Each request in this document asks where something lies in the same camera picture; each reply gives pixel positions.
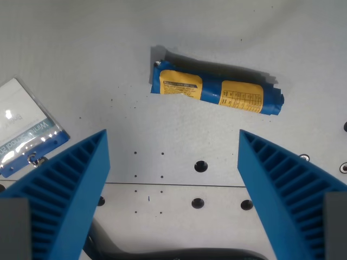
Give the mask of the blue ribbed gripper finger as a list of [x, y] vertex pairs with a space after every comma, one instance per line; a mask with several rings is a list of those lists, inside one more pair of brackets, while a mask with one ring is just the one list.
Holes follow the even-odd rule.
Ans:
[[107, 131], [35, 168], [1, 193], [29, 203], [33, 259], [78, 259], [110, 171]]
[[245, 130], [237, 168], [277, 259], [324, 259], [323, 198], [346, 184]]

